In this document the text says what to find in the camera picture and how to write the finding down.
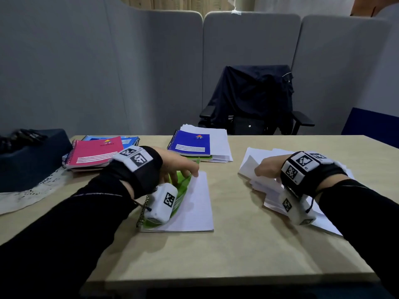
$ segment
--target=hand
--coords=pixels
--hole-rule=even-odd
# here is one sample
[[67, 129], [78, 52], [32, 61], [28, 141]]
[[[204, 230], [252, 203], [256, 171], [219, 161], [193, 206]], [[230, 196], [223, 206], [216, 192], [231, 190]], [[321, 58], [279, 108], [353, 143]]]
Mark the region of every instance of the hand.
[[163, 165], [160, 172], [160, 183], [168, 183], [169, 175], [174, 186], [177, 185], [177, 173], [181, 171], [184, 177], [188, 177], [190, 173], [194, 177], [198, 177], [199, 165], [187, 157], [178, 155], [176, 152], [168, 151], [159, 147], [152, 147], [162, 157]]
[[292, 154], [272, 156], [262, 160], [261, 164], [255, 168], [256, 176], [266, 176], [268, 178], [279, 178], [281, 167]]

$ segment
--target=chair armrest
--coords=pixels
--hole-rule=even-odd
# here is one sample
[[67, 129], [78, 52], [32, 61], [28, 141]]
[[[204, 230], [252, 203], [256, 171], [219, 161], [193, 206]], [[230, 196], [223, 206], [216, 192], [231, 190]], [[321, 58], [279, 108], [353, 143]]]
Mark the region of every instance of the chair armrest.
[[308, 127], [314, 126], [314, 122], [310, 118], [308, 118], [305, 114], [303, 114], [301, 111], [292, 111], [291, 114], [294, 120], [298, 122], [301, 126], [308, 126]]
[[215, 106], [206, 106], [204, 110], [201, 111], [200, 118], [211, 118], [213, 111], [215, 111]]

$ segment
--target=black wrist strap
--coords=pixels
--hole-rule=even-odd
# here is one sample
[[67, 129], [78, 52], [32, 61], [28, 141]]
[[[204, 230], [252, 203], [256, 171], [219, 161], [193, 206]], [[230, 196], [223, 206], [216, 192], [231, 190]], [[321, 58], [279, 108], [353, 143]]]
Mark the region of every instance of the black wrist strap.
[[[337, 166], [335, 163], [323, 164], [320, 162], [320, 159], [312, 157], [310, 154], [304, 155], [302, 163], [304, 163], [303, 161], [307, 161], [306, 157], [308, 157], [312, 161], [317, 162], [318, 166], [312, 170], [307, 171], [304, 169], [305, 165], [300, 164], [299, 161], [300, 159], [298, 157], [295, 157], [300, 153], [301, 155], [303, 155], [305, 152], [303, 151], [296, 152], [290, 158], [288, 158], [286, 162], [288, 162], [289, 164], [286, 164], [286, 162], [284, 162], [283, 168], [285, 170], [282, 168], [282, 171], [280, 173], [282, 184], [290, 188], [299, 198], [302, 197], [302, 195], [304, 194], [311, 197], [315, 197], [316, 188], [323, 180], [325, 180], [329, 176], [336, 174], [347, 175], [343, 171], [343, 169]], [[300, 174], [304, 175], [304, 177], [299, 183], [297, 183], [295, 181], [298, 179], [295, 177]]]
[[100, 175], [110, 174], [119, 180], [127, 181], [133, 188], [135, 199], [152, 193], [159, 183], [159, 173], [163, 163], [157, 151], [148, 146], [141, 147], [148, 152], [152, 160], [134, 172], [130, 171], [124, 163], [112, 160], [100, 173]]

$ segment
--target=table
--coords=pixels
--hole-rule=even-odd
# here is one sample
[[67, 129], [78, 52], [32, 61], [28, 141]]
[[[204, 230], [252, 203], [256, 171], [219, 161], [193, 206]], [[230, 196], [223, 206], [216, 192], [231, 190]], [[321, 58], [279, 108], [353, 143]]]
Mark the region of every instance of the table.
[[[140, 136], [140, 145], [166, 147], [170, 136]], [[378, 278], [340, 236], [292, 226], [262, 207], [264, 195], [237, 175], [248, 146], [316, 150], [339, 160], [356, 179], [399, 202], [399, 150], [362, 135], [229, 136], [234, 161], [201, 163], [207, 172], [214, 232], [139, 233], [138, 209], [117, 232], [87, 280], [87, 289], [376, 281]], [[0, 216], [0, 244], [87, 184], [81, 173], [42, 201]]]

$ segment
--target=white paper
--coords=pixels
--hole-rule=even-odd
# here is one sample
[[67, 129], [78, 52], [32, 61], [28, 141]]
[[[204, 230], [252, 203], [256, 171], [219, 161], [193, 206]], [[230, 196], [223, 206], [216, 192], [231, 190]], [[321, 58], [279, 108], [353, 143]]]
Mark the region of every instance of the white paper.
[[192, 177], [179, 210], [166, 224], [142, 232], [199, 232], [213, 231], [211, 200], [206, 173]]
[[201, 128], [184, 124], [180, 130], [190, 133], [209, 134], [212, 157], [224, 161], [233, 161], [226, 129]]
[[[282, 186], [274, 179], [256, 176], [254, 169], [262, 162], [264, 158], [292, 153], [293, 151], [286, 151], [282, 149], [273, 149], [270, 151], [248, 147], [239, 170], [240, 174], [251, 179], [250, 184], [254, 190], [266, 193], [265, 202], [263, 205], [284, 215], [287, 215], [287, 212], [278, 200], [278, 196], [283, 190]], [[345, 165], [342, 165], [342, 167], [348, 176], [354, 179], [352, 171], [347, 169]], [[311, 204], [312, 198], [307, 197], [307, 202]], [[312, 225], [342, 236], [340, 231], [338, 231], [338, 229], [320, 210], [320, 207], [315, 201], [313, 202], [312, 210], [316, 215], [316, 220], [312, 223]]]

